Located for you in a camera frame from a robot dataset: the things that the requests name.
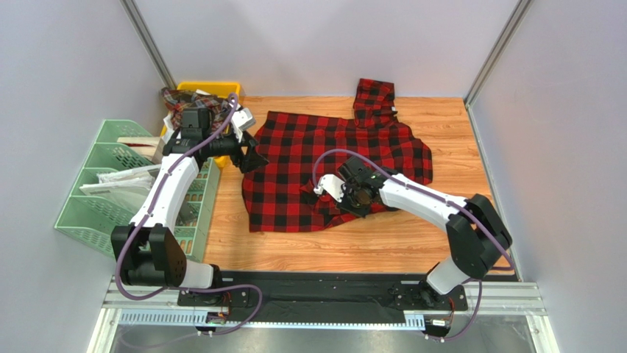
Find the red black plaid shirt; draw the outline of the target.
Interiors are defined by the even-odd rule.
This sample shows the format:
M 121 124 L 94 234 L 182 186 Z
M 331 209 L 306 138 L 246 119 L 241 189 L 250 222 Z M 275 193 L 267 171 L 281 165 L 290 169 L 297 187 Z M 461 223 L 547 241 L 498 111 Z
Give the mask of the red black plaid shirt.
M 270 111 L 256 132 L 269 163 L 246 173 L 242 197 L 250 232 L 315 232 L 355 216 L 314 193 L 314 176 L 334 174 L 357 152 L 414 182 L 433 181 L 431 149 L 399 122 L 391 82 L 360 79 L 353 118 Z

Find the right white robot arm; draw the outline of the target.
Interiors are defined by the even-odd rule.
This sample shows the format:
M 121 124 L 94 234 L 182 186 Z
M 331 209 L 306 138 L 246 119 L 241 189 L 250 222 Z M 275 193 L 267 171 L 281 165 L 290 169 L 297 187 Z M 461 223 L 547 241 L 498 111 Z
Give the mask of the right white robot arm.
M 468 280 L 483 279 L 512 245 L 509 231 L 484 195 L 451 196 L 389 168 L 371 169 L 358 157 L 342 164 L 339 174 L 340 208 L 364 217 L 380 204 L 406 211 L 446 233 L 450 255 L 419 284 L 418 298 L 426 307 L 444 302 Z

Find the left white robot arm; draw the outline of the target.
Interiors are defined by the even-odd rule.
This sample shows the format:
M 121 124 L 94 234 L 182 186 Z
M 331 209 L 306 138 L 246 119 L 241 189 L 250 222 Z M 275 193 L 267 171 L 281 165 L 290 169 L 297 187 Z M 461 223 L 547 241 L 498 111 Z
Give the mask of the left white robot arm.
M 249 109 L 236 105 L 223 113 L 186 108 L 181 125 L 163 150 L 157 179 L 146 201 L 126 226 L 111 234 L 116 284 L 183 288 L 199 292 L 222 285 L 219 267 L 189 260 L 174 236 L 188 189 L 204 163 L 228 156 L 241 173 L 267 165 L 248 133 L 255 125 Z

